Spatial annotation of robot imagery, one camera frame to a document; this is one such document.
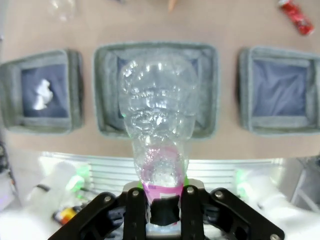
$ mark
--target bolt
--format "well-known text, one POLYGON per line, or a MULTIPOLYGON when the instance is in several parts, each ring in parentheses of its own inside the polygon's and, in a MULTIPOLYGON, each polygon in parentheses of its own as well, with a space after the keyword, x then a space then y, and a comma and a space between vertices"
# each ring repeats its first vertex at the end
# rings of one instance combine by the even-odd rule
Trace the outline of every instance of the bolt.
POLYGON ((188 194, 193 194, 194 193, 194 188, 192 186, 189 186, 187 189, 186 189, 187 193, 188 194))
POLYGON ((218 199, 223 199, 224 198, 224 194, 222 193, 222 191, 216 191, 214 193, 214 195, 218 198, 218 199))
POLYGON ((281 238, 277 234, 272 234, 270 240, 281 240, 281 238))
POLYGON ((134 190, 133 193, 132 193, 132 195, 133 195, 134 197, 136 197, 136 196, 139 195, 139 192, 138 192, 137 190, 134 190))
POLYGON ((110 196, 106 196, 106 197, 104 198, 104 202, 105 202, 105 203, 109 202, 110 200, 111 200, 111 197, 110 197, 110 196))

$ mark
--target gray fabric bin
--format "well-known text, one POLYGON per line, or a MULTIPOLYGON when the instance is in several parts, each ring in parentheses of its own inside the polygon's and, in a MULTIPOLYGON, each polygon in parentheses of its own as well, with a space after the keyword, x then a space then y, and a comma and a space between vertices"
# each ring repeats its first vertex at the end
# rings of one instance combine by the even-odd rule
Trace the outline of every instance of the gray fabric bin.
POLYGON ((53 50, 0 65, 0 108, 4 126, 11 132, 35 135, 68 134, 83 124, 81 55, 53 50), (34 110, 37 86, 49 83, 52 100, 34 110))
POLYGON ((99 47, 93 56, 93 91, 99 131, 107 137, 127 138, 119 110, 118 73, 137 56, 154 51, 183 56, 191 62, 200 81, 200 104, 193 139, 210 138, 217 128, 219 105, 219 58, 207 44, 181 42, 119 43, 99 47))
POLYGON ((271 47, 239 55, 241 123, 262 136, 320 133, 320 56, 271 47))

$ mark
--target red object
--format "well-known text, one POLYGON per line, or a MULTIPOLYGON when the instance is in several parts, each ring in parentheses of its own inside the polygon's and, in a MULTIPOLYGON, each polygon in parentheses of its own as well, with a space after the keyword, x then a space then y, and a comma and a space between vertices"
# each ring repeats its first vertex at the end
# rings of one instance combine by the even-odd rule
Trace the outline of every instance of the red object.
POLYGON ((313 33, 315 27, 303 14, 299 6, 293 2, 293 0, 280 1, 280 8, 290 18, 300 34, 310 35, 313 33))

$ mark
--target brown table surface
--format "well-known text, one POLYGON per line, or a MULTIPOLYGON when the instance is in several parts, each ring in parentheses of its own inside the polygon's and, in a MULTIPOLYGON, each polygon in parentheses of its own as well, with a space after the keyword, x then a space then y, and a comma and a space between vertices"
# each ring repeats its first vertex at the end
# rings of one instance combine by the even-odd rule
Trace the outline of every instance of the brown table surface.
MULTIPOLYGON (((274 46, 320 54, 320 31, 299 35, 278 9, 277 0, 179 0, 168 13, 166 0, 78 0, 78 15, 62 23, 48 15, 49 0, 10 1, 3 60, 61 48, 81 52, 85 125, 66 136, 6 133, 10 145, 35 151, 132 157, 129 140, 103 137, 96 125, 92 56, 98 46, 128 41, 186 41, 215 46, 220 55, 218 130, 212 139, 192 142, 192 159, 261 159, 317 155, 320 135, 261 137, 239 124, 235 96, 237 55, 243 47, 274 46)), ((297 0, 320 28, 320 1, 297 0)))

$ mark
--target plastic bottle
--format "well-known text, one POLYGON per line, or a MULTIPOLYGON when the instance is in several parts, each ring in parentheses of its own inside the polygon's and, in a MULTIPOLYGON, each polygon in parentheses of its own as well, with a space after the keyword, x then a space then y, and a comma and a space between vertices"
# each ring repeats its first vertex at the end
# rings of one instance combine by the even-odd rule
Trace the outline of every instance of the plastic bottle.
POLYGON ((198 77, 172 53, 146 54, 119 74, 119 107, 132 140, 134 165, 149 202, 182 192, 198 111, 198 77))

